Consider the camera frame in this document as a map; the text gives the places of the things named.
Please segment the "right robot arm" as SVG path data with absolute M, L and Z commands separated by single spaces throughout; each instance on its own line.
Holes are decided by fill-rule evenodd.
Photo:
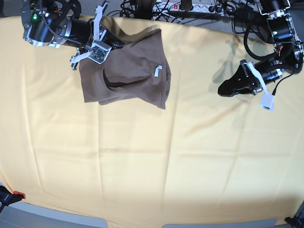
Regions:
M 93 43 L 94 19 L 81 20 L 77 0 L 24 0 L 23 39 L 36 47 L 70 46 L 83 54 Z

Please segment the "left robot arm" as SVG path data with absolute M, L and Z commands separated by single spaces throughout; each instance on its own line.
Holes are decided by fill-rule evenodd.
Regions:
M 242 32 L 246 52 L 257 63 L 249 66 L 249 62 L 241 60 L 236 73 L 225 80 L 218 88 L 222 97 L 235 95 L 256 95 L 262 92 L 263 86 L 280 83 L 283 74 L 297 75 L 304 66 L 303 42 L 298 37 L 288 9 L 291 4 L 287 0 L 258 0 L 258 11 L 252 10 L 246 3 L 233 9 L 233 22 L 245 26 Z M 271 54 L 259 56 L 254 54 L 248 45 L 250 33 L 256 34 L 263 42 L 274 46 Z

